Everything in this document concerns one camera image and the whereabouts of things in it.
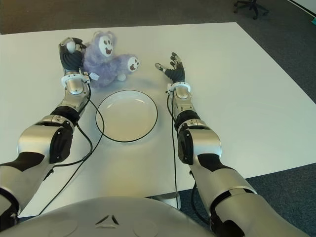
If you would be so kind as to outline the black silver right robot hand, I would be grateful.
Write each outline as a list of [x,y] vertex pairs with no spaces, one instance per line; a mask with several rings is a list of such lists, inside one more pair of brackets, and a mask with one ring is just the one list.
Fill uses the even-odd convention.
[[172,52],[170,59],[172,69],[169,69],[160,63],[155,63],[155,68],[163,72],[173,83],[185,82],[185,69],[181,58],[175,52]]

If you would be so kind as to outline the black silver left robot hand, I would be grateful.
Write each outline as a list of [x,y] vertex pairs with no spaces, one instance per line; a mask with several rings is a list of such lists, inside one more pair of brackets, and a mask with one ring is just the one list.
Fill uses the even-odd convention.
[[79,73],[86,49],[82,40],[68,37],[59,43],[58,48],[64,73]]

